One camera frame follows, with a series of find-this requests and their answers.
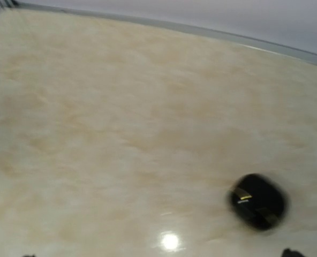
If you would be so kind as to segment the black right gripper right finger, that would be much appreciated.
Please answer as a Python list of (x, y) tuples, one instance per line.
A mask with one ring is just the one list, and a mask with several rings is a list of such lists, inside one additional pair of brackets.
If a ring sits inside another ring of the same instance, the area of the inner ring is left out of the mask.
[(298, 252), (298, 251), (286, 248), (282, 252), (281, 257), (305, 257), (305, 256), (303, 254), (301, 254), (300, 252)]

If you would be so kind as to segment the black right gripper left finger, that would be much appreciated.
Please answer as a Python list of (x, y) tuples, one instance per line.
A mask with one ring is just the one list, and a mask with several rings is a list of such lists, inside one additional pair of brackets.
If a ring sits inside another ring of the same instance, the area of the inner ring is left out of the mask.
[(36, 257), (35, 254), (27, 254), (27, 255), (23, 255), (22, 257)]

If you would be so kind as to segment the black earbud charging case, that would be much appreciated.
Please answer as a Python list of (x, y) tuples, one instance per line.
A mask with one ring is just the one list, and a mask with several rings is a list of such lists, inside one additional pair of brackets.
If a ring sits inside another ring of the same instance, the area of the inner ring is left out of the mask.
[(240, 220), (257, 231), (277, 227), (289, 210), (287, 193), (258, 173), (241, 177), (231, 188), (228, 203)]

